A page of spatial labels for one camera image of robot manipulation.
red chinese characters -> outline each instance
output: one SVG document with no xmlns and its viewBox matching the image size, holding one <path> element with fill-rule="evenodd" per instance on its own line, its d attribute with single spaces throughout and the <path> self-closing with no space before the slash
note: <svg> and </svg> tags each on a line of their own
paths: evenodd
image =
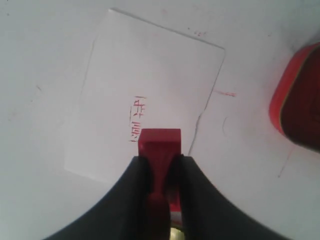
<svg viewBox="0 0 320 240">
<path fill-rule="evenodd" d="M 139 139 L 141 133 L 141 118 L 146 110 L 146 99 L 144 96 L 134 97 L 133 105 L 130 108 L 131 137 L 129 142 L 136 143 Z"/>
</svg>

paper card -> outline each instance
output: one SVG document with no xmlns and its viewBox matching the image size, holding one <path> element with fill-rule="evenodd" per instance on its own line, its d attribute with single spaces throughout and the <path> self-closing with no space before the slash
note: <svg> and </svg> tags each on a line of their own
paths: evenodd
<svg viewBox="0 0 320 240">
<path fill-rule="evenodd" d="M 113 185 L 143 128 L 179 128 L 188 154 L 225 52 L 109 10 L 70 124 L 65 169 Z"/>
</svg>

red ink pad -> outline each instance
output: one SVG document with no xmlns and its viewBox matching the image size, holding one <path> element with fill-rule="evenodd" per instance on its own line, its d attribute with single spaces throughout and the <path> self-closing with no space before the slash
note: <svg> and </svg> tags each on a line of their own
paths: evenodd
<svg viewBox="0 0 320 240">
<path fill-rule="evenodd" d="M 293 56 L 272 97 L 269 115 L 292 142 L 320 151 L 320 42 Z"/>
</svg>

white paper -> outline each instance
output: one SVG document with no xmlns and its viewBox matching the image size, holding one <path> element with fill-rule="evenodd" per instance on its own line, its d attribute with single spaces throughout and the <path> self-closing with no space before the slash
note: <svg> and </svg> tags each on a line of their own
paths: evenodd
<svg viewBox="0 0 320 240">
<path fill-rule="evenodd" d="M 224 50 L 109 10 L 95 41 L 65 169 L 113 185 L 142 128 L 179 128 L 188 154 Z"/>
</svg>

white table surface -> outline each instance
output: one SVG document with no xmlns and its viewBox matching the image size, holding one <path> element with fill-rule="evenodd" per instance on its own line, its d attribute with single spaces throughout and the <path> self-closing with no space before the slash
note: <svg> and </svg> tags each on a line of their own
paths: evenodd
<svg viewBox="0 0 320 240">
<path fill-rule="evenodd" d="M 236 97 L 212 94 L 191 154 L 256 220 L 319 239 L 320 155 L 277 133 L 268 105 L 293 53 L 320 37 L 320 0 L 1 0 L 0 238 L 43 239 L 113 184 L 64 170 L 68 120 L 112 7 L 225 48 L 215 89 Z"/>
</svg>

